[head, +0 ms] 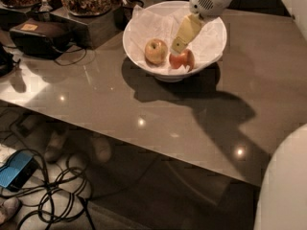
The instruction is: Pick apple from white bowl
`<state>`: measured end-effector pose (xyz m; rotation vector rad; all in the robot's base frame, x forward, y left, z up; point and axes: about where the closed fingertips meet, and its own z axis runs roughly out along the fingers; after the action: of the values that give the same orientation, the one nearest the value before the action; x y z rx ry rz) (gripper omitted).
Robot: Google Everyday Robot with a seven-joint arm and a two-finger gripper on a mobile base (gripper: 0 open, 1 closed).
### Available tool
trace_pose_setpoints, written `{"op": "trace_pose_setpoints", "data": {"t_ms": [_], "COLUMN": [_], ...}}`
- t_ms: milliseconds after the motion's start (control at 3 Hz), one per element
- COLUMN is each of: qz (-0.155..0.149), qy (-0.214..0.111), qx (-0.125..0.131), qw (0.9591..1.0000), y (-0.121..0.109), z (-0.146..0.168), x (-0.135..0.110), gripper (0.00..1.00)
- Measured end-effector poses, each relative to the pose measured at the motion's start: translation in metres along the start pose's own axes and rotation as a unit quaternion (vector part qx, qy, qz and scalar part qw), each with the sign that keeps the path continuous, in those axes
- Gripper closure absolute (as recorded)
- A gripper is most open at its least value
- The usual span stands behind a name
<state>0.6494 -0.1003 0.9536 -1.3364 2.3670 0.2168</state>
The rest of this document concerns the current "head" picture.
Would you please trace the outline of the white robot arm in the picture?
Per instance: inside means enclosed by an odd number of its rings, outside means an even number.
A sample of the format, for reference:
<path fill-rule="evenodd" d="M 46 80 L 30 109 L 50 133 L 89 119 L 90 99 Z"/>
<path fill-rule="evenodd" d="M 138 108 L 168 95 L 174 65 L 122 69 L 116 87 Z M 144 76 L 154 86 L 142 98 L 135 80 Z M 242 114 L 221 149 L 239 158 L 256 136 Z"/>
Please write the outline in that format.
<path fill-rule="evenodd" d="M 222 14 L 232 0 L 189 0 L 172 41 L 180 54 L 209 20 Z M 307 125 L 293 131 L 267 166 L 257 203 L 253 230 L 307 230 Z"/>

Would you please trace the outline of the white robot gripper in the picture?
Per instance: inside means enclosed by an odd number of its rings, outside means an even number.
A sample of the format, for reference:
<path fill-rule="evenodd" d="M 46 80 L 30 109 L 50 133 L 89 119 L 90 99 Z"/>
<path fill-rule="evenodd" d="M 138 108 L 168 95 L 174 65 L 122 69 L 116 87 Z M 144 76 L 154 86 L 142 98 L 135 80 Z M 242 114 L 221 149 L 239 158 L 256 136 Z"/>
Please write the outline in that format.
<path fill-rule="evenodd" d="M 171 53 L 181 54 L 198 36 L 202 19 L 219 17 L 232 0 L 189 0 L 190 14 L 185 15 L 171 44 Z"/>

